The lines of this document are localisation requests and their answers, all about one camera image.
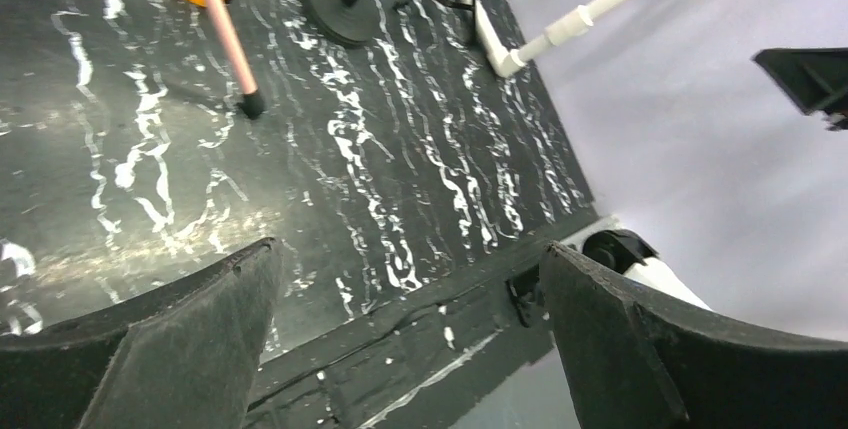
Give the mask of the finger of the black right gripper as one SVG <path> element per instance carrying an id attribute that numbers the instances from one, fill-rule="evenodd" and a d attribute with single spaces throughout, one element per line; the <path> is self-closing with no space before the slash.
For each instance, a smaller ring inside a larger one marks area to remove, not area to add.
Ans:
<path id="1" fill-rule="evenodd" d="M 847 130 L 847 48 L 770 48 L 753 58 L 805 116 Z"/>

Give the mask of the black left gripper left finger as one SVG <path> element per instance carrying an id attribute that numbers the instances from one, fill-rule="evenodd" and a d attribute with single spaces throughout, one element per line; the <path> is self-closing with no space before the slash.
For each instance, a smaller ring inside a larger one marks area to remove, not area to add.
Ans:
<path id="1" fill-rule="evenodd" d="M 237 428 L 282 285 L 258 240 L 120 304 L 1 340 L 5 428 Z"/>

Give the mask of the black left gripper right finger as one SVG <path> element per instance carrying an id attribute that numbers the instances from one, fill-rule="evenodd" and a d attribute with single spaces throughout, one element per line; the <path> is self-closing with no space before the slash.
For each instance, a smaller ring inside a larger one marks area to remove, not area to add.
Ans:
<path id="1" fill-rule="evenodd" d="M 559 243 L 540 280 L 584 428 L 843 428 L 847 346 L 742 322 Z"/>

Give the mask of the black microphone stand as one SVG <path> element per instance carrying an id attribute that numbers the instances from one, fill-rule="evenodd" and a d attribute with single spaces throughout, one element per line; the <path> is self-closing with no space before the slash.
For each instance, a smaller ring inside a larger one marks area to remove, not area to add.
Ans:
<path id="1" fill-rule="evenodd" d="M 371 0 L 301 0 L 304 13 L 331 42 L 362 47 L 379 32 L 377 4 Z"/>

